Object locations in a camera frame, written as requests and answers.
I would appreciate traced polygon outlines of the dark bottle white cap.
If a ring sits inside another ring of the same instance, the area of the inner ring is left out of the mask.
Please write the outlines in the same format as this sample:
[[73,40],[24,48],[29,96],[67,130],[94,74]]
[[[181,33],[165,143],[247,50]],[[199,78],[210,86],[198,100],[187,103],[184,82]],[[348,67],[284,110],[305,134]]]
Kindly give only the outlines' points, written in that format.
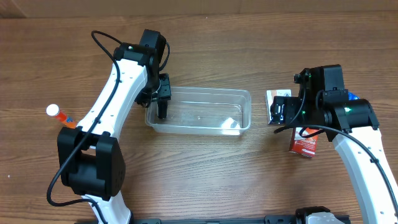
[[157,102],[157,116],[159,119],[165,119],[167,117],[167,107],[168,107],[168,102],[167,100],[164,101],[158,101]]

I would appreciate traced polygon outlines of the white blue plaster box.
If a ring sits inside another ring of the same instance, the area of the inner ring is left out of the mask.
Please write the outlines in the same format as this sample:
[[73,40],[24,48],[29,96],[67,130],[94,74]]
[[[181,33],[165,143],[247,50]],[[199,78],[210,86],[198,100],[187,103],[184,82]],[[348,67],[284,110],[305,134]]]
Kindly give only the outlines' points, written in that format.
[[269,124],[289,124],[294,110],[294,99],[290,89],[267,90],[266,106]]

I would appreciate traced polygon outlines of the red Panadol box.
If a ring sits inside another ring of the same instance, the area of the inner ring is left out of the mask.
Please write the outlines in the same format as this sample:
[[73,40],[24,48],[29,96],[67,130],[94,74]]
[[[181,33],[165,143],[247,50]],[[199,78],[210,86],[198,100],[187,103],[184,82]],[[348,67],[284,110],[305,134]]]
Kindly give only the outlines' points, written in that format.
[[317,148],[318,136],[312,136],[310,138],[305,138],[305,136],[313,134],[317,130],[307,128],[303,131],[302,135],[300,135],[301,130],[302,128],[294,128],[292,130],[289,152],[300,154],[305,157],[314,157]]

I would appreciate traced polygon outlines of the orange tube white cap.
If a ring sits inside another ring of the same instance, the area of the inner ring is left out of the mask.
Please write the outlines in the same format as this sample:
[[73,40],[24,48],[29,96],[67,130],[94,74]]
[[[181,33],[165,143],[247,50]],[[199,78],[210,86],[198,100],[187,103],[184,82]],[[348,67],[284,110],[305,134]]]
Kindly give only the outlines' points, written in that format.
[[70,116],[65,114],[56,104],[48,105],[48,107],[46,108],[46,113],[49,116],[57,119],[59,122],[61,122],[68,128],[74,129],[77,127],[77,122],[74,119],[72,119]]

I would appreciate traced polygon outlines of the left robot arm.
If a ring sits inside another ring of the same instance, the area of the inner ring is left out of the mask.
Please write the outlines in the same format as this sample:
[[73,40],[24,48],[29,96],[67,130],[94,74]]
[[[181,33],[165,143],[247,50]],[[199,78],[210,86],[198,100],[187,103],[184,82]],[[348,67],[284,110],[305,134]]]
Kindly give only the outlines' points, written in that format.
[[160,119],[167,116],[172,92],[162,73],[170,47],[158,31],[144,30],[138,44],[121,42],[113,53],[112,71],[88,114],[57,137],[60,168],[47,189],[54,207],[87,202],[97,223],[133,223],[121,193],[126,164],[119,146],[124,122],[134,103],[157,103]]

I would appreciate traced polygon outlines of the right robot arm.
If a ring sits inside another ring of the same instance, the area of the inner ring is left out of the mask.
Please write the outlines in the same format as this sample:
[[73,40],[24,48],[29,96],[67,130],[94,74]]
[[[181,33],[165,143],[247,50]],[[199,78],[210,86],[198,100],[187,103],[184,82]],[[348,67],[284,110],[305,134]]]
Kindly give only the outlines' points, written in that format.
[[295,74],[298,96],[269,103],[274,132],[325,133],[348,171],[364,223],[397,223],[397,183],[382,145],[380,123],[364,98],[352,100],[341,65],[304,68]]

